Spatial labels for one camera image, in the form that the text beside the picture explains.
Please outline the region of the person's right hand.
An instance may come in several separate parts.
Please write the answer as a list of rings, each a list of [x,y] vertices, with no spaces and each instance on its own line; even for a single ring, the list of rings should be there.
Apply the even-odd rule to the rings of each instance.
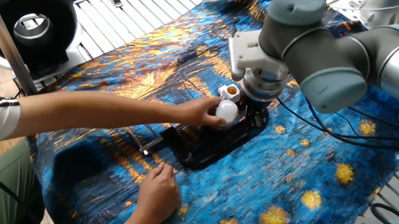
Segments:
[[[134,214],[147,222],[162,223],[181,204],[174,168],[160,164],[142,181]]]

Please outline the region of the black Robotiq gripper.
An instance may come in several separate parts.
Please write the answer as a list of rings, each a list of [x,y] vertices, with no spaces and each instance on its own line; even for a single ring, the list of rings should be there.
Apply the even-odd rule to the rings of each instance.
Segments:
[[[241,87],[240,109],[245,112],[245,117],[253,123],[267,123],[269,120],[268,106],[272,99],[261,99],[252,94],[246,87]]]

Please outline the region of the person's left hand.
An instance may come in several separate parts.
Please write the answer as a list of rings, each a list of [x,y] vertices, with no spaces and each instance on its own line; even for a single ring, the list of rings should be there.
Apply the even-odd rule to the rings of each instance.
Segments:
[[[222,117],[213,115],[220,103],[218,97],[196,98],[175,107],[174,121],[188,126],[219,126],[225,123]]]

